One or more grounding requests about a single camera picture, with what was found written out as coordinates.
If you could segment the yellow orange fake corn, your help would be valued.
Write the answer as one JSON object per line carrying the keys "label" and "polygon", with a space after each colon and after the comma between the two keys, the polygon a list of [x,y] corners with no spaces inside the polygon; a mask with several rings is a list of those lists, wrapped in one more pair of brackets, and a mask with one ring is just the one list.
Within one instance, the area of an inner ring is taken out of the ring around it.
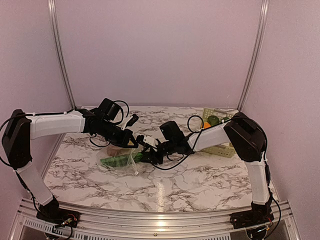
{"label": "yellow orange fake corn", "polygon": [[207,129],[207,128],[210,128],[210,127],[211,127],[211,125],[208,122],[204,122],[204,125],[203,125],[204,129]]}

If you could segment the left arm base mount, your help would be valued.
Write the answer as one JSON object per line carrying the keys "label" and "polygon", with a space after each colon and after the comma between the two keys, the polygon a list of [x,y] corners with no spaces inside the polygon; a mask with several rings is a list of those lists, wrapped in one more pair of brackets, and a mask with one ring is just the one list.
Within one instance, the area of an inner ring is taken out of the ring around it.
{"label": "left arm base mount", "polygon": [[48,216],[38,212],[36,217],[40,220],[55,224],[57,228],[65,226],[76,228],[80,218],[80,213],[78,211],[60,209],[56,216]]}

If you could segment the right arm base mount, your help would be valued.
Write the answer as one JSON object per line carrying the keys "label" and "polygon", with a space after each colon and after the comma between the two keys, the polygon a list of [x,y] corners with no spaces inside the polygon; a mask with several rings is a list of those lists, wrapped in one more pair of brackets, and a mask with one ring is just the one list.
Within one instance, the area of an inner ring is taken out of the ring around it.
{"label": "right arm base mount", "polygon": [[267,212],[266,214],[259,211],[247,210],[235,212],[230,215],[230,223],[234,229],[252,227],[274,220],[274,215]]}

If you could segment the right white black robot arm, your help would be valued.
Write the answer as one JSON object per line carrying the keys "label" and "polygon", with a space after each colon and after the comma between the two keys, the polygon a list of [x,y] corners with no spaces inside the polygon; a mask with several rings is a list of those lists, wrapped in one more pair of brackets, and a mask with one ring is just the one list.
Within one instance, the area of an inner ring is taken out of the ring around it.
{"label": "right white black robot arm", "polygon": [[181,164],[190,155],[203,149],[231,143],[237,156],[247,168],[251,190],[251,209],[233,213],[230,221],[235,228],[270,222],[274,219],[271,204],[274,201],[270,190],[271,173],[267,163],[268,139],[262,127],[242,112],[232,118],[199,131],[184,135],[175,121],[160,126],[164,142],[146,135],[136,141],[142,145],[142,162],[159,169],[164,157],[179,154]]}

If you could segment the polka dot zip top bag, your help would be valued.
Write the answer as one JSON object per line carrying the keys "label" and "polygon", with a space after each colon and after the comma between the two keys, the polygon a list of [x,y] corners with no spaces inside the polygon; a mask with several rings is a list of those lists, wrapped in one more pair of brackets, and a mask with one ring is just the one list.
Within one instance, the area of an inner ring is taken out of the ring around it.
{"label": "polka dot zip top bag", "polygon": [[142,147],[120,148],[109,145],[96,154],[96,162],[102,168],[126,175],[137,176],[149,165],[142,162]]}

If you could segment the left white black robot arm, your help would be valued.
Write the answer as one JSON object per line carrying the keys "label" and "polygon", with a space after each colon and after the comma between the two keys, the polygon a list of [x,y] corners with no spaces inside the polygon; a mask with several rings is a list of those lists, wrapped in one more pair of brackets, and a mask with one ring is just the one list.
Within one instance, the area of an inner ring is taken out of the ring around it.
{"label": "left white black robot arm", "polygon": [[1,125],[4,131],[1,144],[6,155],[5,165],[13,169],[21,185],[38,202],[40,216],[58,223],[63,219],[63,209],[44,182],[39,172],[44,150],[36,153],[49,139],[61,135],[89,134],[101,136],[110,145],[133,149],[138,147],[130,127],[138,121],[137,114],[124,113],[120,101],[105,98],[95,108],[74,108],[63,112],[24,112],[16,109]]}

